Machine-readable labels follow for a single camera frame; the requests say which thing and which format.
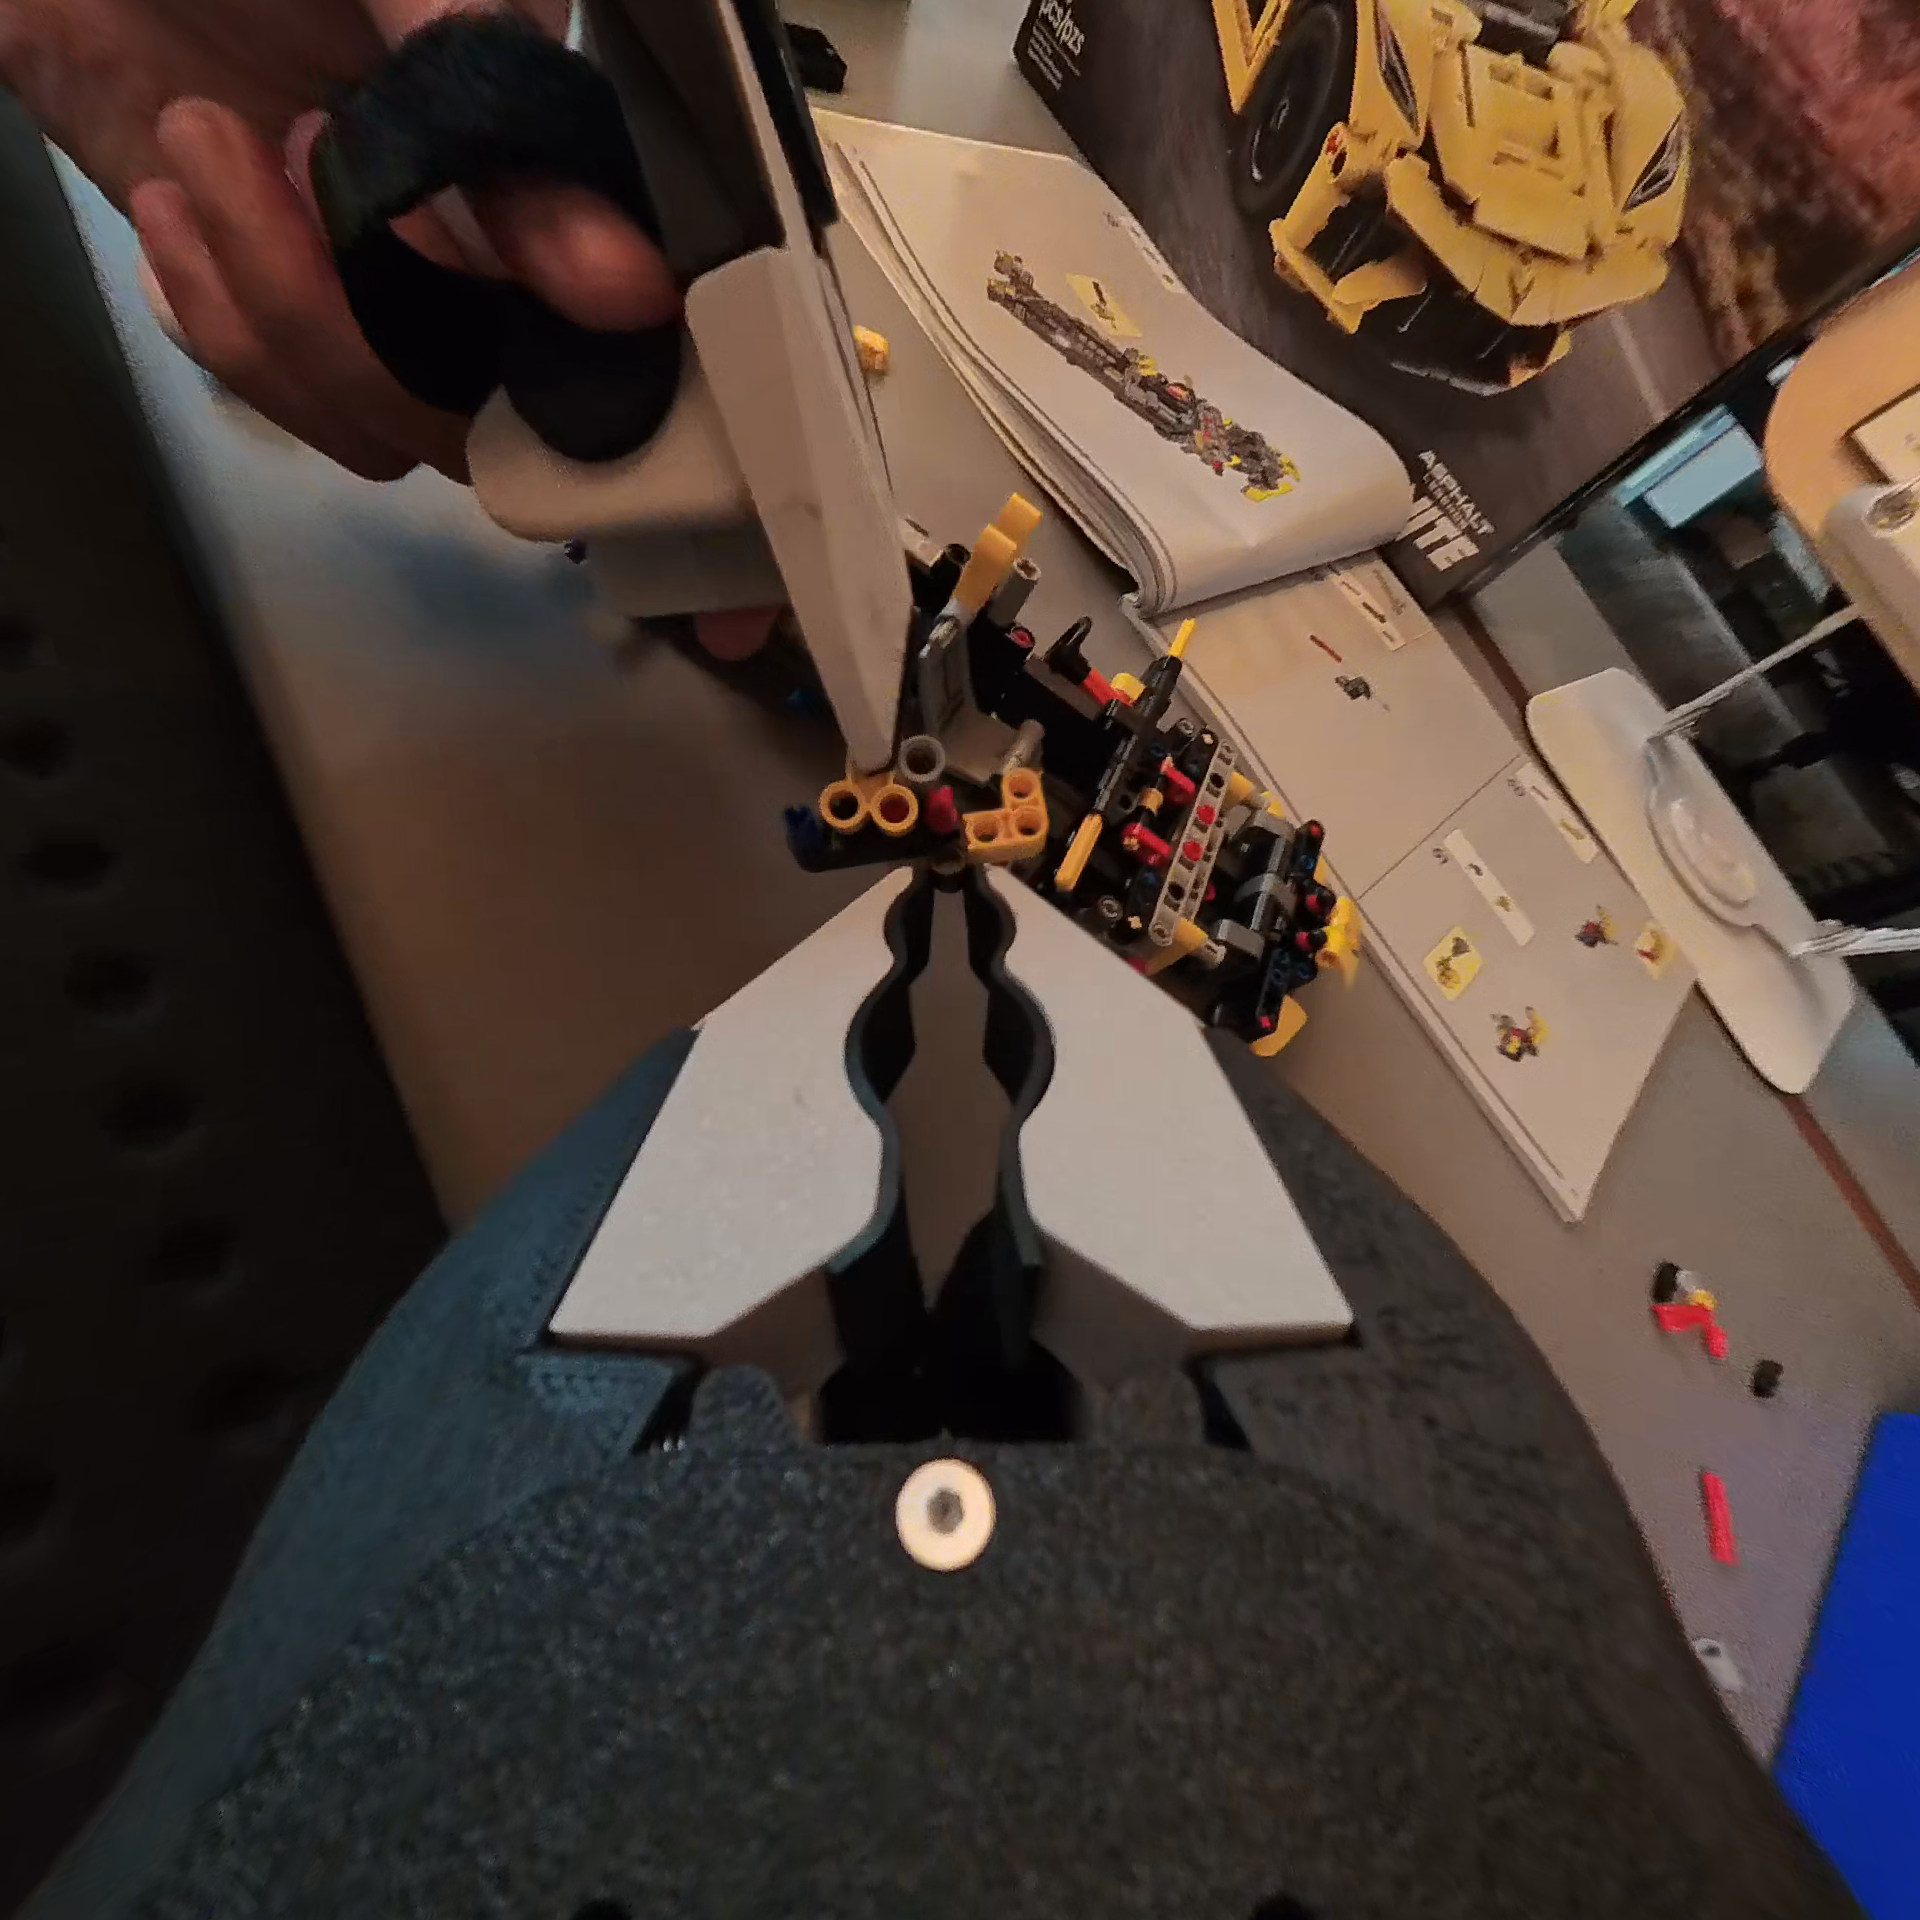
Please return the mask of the yellow lego connector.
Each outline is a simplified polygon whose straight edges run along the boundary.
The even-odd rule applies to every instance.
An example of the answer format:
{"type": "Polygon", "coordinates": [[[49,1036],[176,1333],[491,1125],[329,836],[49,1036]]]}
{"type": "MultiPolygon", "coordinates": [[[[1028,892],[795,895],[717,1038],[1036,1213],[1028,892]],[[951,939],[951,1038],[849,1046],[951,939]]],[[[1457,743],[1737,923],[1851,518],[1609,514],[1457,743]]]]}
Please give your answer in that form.
{"type": "Polygon", "coordinates": [[[913,836],[922,821],[922,796],[893,767],[846,767],[817,800],[819,821],[841,836],[880,830],[893,839],[913,836]]]}

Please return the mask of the black lego beam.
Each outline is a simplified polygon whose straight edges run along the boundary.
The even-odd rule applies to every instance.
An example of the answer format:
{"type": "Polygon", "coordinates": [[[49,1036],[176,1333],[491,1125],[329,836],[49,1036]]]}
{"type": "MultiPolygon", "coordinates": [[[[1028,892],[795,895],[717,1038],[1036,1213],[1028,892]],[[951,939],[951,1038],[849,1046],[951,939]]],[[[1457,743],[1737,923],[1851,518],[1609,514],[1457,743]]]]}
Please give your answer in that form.
{"type": "Polygon", "coordinates": [[[861,830],[855,836],[841,836],[824,830],[824,846],[817,849],[791,849],[791,859],[800,866],[805,874],[853,874],[861,867],[913,867],[925,874],[939,892],[959,892],[964,889],[964,833],[954,839],[932,836],[922,821],[913,836],[893,839],[880,830],[861,830]]]}

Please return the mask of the white stand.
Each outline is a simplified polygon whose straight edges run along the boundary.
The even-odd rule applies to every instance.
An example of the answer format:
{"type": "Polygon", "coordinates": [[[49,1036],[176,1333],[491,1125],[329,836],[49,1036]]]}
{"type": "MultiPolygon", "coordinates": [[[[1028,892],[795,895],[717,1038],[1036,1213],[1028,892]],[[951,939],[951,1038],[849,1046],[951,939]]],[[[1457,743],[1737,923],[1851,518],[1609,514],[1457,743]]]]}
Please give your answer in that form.
{"type": "Polygon", "coordinates": [[[1856,1008],[1851,959],[1915,954],[1916,931],[1819,922],[1691,739],[1713,707],[1839,636],[1856,612],[1845,605],[1683,707],[1665,707],[1626,670],[1524,704],[1552,779],[1691,963],[1755,1072],[1791,1098],[1814,1087],[1856,1008]]]}

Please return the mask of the black perforated chair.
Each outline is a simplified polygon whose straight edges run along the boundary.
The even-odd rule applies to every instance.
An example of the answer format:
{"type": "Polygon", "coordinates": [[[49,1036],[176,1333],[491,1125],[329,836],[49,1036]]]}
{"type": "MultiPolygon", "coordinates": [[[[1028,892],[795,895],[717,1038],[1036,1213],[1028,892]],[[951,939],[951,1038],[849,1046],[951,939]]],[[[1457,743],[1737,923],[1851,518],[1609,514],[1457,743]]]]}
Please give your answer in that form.
{"type": "Polygon", "coordinates": [[[53,155],[4,98],[4,1915],[442,1245],[53,155]]]}

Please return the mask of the lego instruction booklet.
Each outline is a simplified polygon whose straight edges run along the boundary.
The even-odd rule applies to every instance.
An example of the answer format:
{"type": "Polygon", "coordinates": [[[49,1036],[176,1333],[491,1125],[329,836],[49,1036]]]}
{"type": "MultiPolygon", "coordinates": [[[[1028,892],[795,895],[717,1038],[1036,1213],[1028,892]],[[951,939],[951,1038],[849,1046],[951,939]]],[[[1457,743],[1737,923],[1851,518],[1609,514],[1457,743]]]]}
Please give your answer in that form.
{"type": "Polygon", "coordinates": [[[1079,160],[824,114],[843,216],[1554,1207],[1595,1203],[1691,972],[1380,549],[1375,428],[1225,331],[1079,160]]]}

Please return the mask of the lego set box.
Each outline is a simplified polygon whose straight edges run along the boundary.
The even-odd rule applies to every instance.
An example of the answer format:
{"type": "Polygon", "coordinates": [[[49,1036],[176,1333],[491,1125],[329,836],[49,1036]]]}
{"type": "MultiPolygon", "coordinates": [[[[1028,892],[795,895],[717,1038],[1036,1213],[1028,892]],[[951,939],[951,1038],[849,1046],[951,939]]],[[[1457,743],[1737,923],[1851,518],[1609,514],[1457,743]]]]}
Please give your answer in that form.
{"type": "Polygon", "coordinates": [[[1028,3],[1013,57],[1397,450],[1425,605],[1916,249],[1916,3],[1028,3]]]}

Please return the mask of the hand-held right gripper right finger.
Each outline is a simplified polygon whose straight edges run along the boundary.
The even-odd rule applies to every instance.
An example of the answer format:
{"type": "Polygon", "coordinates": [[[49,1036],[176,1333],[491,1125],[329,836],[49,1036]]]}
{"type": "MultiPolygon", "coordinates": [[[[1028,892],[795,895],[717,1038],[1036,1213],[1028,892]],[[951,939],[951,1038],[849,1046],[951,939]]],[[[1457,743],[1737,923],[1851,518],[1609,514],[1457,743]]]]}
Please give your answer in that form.
{"type": "Polygon", "coordinates": [[[1066,1363],[1333,1346],[1333,1280],[1212,1033],[1018,879],[972,889],[977,965],[1013,1008],[1003,1160],[1033,1333],[1066,1363]]]}

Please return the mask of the blue plastic bin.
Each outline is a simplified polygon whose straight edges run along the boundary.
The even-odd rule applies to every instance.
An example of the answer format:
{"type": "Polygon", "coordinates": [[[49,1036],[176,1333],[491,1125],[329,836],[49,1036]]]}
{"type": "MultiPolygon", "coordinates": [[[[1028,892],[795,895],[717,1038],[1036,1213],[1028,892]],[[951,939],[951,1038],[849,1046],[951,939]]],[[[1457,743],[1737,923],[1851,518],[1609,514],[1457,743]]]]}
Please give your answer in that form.
{"type": "Polygon", "coordinates": [[[1873,1425],[1774,1777],[1867,1915],[1916,1915],[1916,1412],[1873,1425]]]}

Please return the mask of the lego car model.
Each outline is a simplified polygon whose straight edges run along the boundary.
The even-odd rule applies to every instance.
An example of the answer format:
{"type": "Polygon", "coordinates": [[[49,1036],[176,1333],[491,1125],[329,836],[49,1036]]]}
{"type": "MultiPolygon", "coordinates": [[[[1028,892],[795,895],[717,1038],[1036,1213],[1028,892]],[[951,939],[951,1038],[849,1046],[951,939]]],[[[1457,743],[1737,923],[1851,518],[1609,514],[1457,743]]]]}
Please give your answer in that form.
{"type": "Polygon", "coordinates": [[[901,739],[942,739],[964,814],[994,806],[1006,771],[1040,771],[1045,852],[971,867],[1013,873],[1209,1027],[1278,1056],[1306,1026],[1304,994],[1358,971],[1358,906],[1327,866],[1327,830],[1283,806],[1218,718],[1186,707],[1196,617],[1144,671],[1094,665],[1089,617],[1049,646],[1033,633],[1040,518],[1009,497],[972,544],[949,549],[905,526],[918,624],[901,739]]]}

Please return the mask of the person's left hand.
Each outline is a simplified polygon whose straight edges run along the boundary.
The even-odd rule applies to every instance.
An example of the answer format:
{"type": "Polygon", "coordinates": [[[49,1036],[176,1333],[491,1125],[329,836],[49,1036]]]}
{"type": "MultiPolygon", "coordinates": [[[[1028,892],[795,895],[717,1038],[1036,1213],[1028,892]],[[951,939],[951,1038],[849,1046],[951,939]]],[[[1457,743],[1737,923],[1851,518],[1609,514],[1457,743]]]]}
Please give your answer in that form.
{"type": "MultiPolygon", "coordinates": [[[[336,89],[461,14],[570,32],[570,3],[4,3],[4,86],[118,206],[175,337],[260,413],[372,484],[467,484],[467,421],[366,346],[312,189],[336,89]]],[[[573,184],[445,197],[398,223],[422,255],[509,276],[582,325],[681,323],[660,252],[573,184]]]]}

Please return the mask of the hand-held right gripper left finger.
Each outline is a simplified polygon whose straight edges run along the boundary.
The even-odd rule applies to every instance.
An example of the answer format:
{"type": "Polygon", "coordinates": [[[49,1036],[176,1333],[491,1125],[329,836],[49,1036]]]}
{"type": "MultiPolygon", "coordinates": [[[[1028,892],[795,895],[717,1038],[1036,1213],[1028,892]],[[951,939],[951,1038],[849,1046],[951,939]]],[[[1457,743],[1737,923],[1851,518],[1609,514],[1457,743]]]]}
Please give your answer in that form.
{"type": "Polygon", "coordinates": [[[901,1203],[889,1110],[932,892],[885,873],[692,1033],[550,1336],[565,1348],[841,1353],[832,1283],[901,1203]]]}

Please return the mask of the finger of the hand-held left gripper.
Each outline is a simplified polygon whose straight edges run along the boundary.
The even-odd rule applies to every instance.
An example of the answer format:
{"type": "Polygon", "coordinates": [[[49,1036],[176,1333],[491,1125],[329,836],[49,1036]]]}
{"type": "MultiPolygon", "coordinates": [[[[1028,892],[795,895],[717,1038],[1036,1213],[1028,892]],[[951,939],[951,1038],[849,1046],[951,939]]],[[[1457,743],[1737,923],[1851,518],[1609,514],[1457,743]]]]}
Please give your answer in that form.
{"type": "Polygon", "coordinates": [[[846,755],[880,771],[916,590],[831,262],[806,237],[748,252],[692,279],[687,323],[846,755]]]}

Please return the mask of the small cluster of lego connectors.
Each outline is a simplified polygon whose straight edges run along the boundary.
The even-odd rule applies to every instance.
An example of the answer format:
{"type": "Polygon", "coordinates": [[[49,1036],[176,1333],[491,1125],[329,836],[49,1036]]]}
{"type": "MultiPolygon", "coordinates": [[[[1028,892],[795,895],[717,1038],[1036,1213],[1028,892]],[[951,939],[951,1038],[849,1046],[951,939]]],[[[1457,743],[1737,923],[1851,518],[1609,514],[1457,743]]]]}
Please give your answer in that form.
{"type": "Polygon", "coordinates": [[[1675,1259],[1660,1259],[1654,1267],[1651,1314],[1660,1333],[1691,1339],[1718,1369],[1743,1369],[1743,1388],[1750,1396],[1767,1403],[1782,1394],[1782,1362],[1737,1348],[1728,1323],[1720,1318],[1718,1294],[1702,1283],[1691,1267],[1675,1259]]]}

